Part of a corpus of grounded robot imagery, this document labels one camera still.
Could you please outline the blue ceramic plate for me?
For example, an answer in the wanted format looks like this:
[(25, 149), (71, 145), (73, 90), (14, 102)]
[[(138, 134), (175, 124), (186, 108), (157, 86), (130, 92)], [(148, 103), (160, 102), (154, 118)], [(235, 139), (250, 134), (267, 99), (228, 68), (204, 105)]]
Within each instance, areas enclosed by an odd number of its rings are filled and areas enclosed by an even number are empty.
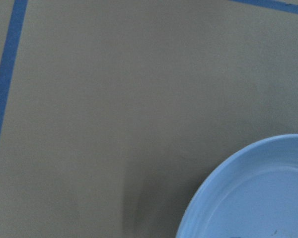
[(266, 138), (223, 161), (191, 199), (179, 238), (298, 238), (298, 134)]

